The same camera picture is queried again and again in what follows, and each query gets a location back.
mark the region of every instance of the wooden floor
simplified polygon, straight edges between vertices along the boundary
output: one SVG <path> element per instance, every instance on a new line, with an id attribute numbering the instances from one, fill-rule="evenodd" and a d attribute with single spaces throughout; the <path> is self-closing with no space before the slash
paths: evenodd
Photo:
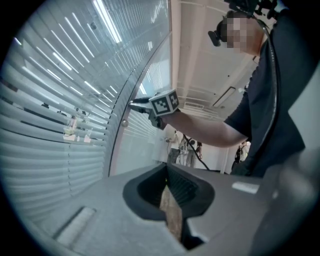
<path id="1" fill-rule="evenodd" d="M 160 210 L 165 212 L 168 229 L 180 242 L 182 232 L 182 211 L 168 186 L 165 186 L 163 190 Z"/>

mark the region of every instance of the black t-shirt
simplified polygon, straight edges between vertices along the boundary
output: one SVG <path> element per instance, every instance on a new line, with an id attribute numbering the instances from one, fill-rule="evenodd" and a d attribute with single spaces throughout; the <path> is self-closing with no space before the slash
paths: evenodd
<path id="1" fill-rule="evenodd" d="M 255 160 L 253 169 L 248 171 L 270 123 L 273 109 L 271 58 L 266 41 L 247 92 L 237 109 L 224 121 L 251 140 L 246 160 L 232 171 L 233 174 L 263 177 L 269 166 L 282 163 L 305 147 L 288 110 L 308 84 L 319 56 L 315 56 L 306 40 L 310 37 L 304 35 L 299 21 L 295 21 L 289 10 L 279 14 L 270 36 L 278 63 L 278 116 L 261 155 Z"/>

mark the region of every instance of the white ceiling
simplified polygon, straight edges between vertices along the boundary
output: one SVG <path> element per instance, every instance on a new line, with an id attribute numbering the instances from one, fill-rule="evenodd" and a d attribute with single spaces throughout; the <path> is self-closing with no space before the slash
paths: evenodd
<path id="1" fill-rule="evenodd" d="M 177 90 L 180 107 L 183 108 L 186 102 L 199 104 L 201 106 L 188 106 L 187 112 L 200 118 L 223 120 L 238 106 L 242 93 L 236 90 L 218 108 L 212 105 L 229 87 L 244 88 L 257 64 L 252 60 L 253 56 L 212 44 L 208 31 L 214 31 L 229 11 L 229 5 L 223 0 L 171 1 L 173 37 L 180 33 L 180 49 L 175 46 L 172 49 L 173 62 L 175 51 L 179 52 L 178 72 L 173 70 L 172 73 L 178 73 L 173 88 Z M 179 3 L 178 11 L 173 4 L 176 2 Z M 175 29 L 175 23 L 179 22 L 174 18 L 176 12 L 181 12 L 180 31 Z M 267 25 L 274 22 L 259 18 Z"/>

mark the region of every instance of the shirt sleeve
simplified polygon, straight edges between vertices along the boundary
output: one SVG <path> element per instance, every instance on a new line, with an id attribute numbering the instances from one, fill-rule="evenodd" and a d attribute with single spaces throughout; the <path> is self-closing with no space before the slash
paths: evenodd
<path id="1" fill-rule="evenodd" d="M 251 138 L 251 118 L 247 92 L 243 94 L 236 110 L 224 122 L 244 136 Z"/>

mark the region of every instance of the headset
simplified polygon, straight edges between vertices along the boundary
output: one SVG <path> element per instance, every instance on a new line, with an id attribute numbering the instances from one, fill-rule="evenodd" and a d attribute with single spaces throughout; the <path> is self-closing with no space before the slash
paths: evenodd
<path id="1" fill-rule="evenodd" d="M 230 4 L 229 7 L 232 9 L 230 11 L 227 12 L 226 16 L 223 17 L 223 20 L 220 21 L 216 27 L 215 31 L 209 31 L 208 35 L 213 43 L 213 45 L 215 47 L 219 47 L 221 45 L 220 42 L 224 42 L 224 40 L 222 39 L 221 36 L 221 28 L 222 28 L 222 24 L 223 21 L 225 19 L 227 19 L 228 17 L 232 16 L 235 13 L 243 13 L 246 15 L 246 17 L 248 19 L 254 19 L 258 22 L 258 24 L 260 25 L 260 27 L 262 28 L 262 30 L 264 31 L 266 37 L 267 37 L 267 41 L 268 41 L 268 47 L 269 47 L 269 54 L 271 57 L 271 73 L 272 73 L 272 91 L 273 91 L 273 104 L 272 104 L 272 116 L 269 122 L 269 125 L 263 135 L 263 138 L 259 144 L 258 150 L 254 153 L 254 155 L 252 156 L 251 159 L 249 159 L 249 161 L 247 161 L 246 163 L 246 167 L 241 166 L 242 168 L 244 168 L 246 170 L 247 175 L 251 175 L 252 174 L 252 170 L 254 169 L 257 160 L 259 158 L 259 156 L 261 155 L 264 147 L 266 146 L 267 143 L 267 138 L 270 136 L 271 131 L 275 125 L 276 119 L 277 119 L 277 115 L 278 115 L 278 110 L 279 110 L 279 76 L 278 76 L 278 66 L 277 66 L 277 59 L 276 59 L 276 52 L 274 49 L 274 45 L 272 43 L 270 34 L 268 32 L 267 29 L 267 25 L 260 19 L 257 19 L 254 15 L 252 11 L 244 11 L 239 9 L 237 6 Z"/>

